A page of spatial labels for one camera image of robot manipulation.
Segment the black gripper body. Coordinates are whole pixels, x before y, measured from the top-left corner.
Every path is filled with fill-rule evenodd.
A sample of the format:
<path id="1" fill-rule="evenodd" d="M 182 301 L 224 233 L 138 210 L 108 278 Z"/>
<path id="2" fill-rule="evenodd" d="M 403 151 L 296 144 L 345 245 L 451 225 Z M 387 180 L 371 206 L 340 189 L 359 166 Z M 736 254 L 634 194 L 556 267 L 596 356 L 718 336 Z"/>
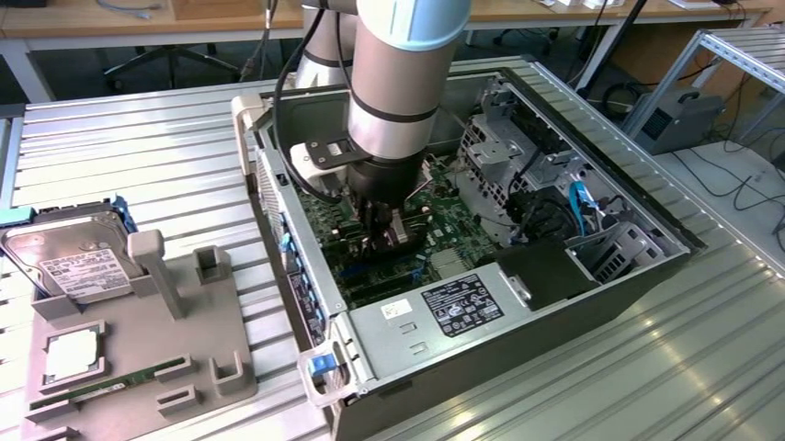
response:
<path id="1" fill-rule="evenodd" d="M 355 163 L 355 193 L 373 203 L 400 205 L 415 190 L 424 154 L 400 160 L 371 159 Z"/>

